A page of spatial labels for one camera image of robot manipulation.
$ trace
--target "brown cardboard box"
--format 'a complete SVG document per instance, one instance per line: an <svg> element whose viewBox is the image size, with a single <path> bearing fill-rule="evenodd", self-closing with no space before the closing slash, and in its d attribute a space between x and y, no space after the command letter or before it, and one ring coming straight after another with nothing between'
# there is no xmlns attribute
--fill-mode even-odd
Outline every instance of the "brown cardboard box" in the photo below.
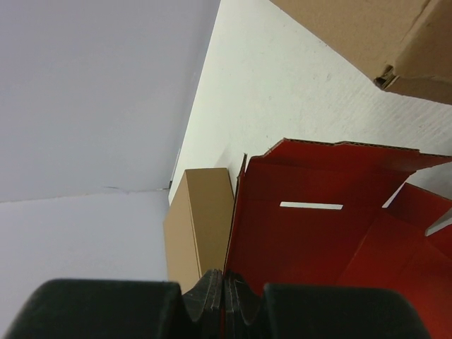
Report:
<svg viewBox="0 0 452 339"><path fill-rule="evenodd" d="M164 221L168 278L183 293L207 270L223 269L233 208L226 168L185 171Z"/></svg>
<svg viewBox="0 0 452 339"><path fill-rule="evenodd" d="M451 0L271 0L382 90L452 104Z"/></svg>

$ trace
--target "white wall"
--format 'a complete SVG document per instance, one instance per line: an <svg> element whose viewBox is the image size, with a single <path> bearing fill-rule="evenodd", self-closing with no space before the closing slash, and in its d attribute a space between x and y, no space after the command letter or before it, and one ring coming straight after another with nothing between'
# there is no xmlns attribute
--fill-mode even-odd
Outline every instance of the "white wall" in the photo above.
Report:
<svg viewBox="0 0 452 339"><path fill-rule="evenodd" d="M0 203L0 336L53 278L167 279L167 193Z"/></svg>
<svg viewBox="0 0 452 339"><path fill-rule="evenodd" d="M452 155L452 106L378 90L269 0L222 0L169 198L186 168L228 167L281 138ZM452 165L410 181L452 198Z"/></svg>
<svg viewBox="0 0 452 339"><path fill-rule="evenodd" d="M0 201L167 187L218 4L0 1Z"/></svg>

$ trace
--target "red cardboard box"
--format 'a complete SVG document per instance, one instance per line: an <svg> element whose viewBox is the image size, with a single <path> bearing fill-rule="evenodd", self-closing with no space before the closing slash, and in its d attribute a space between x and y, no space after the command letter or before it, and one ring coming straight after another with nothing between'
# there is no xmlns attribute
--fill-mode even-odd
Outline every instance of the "red cardboard box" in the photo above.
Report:
<svg viewBox="0 0 452 339"><path fill-rule="evenodd" d="M397 290L434 338L450 338L452 226L425 232L452 201L404 184L450 161L407 148L282 140L242 165L225 270L258 294L266 283ZM294 203L302 208L284 207Z"/></svg>

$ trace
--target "rectangular slot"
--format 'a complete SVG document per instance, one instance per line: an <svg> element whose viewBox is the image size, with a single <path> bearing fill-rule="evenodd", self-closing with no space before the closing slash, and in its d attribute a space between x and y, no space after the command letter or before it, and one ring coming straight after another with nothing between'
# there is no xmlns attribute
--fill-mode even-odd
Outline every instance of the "rectangular slot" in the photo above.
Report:
<svg viewBox="0 0 452 339"><path fill-rule="evenodd" d="M315 208L317 210L342 210L344 205L337 203L297 203L294 201L281 201L280 207Z"/></svg>

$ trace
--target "folded cardboard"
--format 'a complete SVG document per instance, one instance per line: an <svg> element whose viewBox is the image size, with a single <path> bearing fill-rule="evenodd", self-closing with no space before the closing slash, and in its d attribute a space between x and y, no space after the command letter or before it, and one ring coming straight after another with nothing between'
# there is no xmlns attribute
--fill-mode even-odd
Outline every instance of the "folded cardboard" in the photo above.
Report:
<svg viewBox="0 0 452 339"><path fill-rule="evenodd" d="M452 103L450 0L271 0L382 90Z"/></svg>
<svg viewBox="0 0 452 339"><path fill-rule="evenodd" d="M234 195L226 168L188 169L164 221L168 278L190 290L209 269L223 269Z"/></svg>
<svg viewBox="0 0 452 339"><path fill-rule="evenodd" d="M450 338L452 226L425 232L452 201L404 184L450 161L407 148L283 140L242 165L225 270L259 294L266 283L397 290L433 338Z"/></svg>

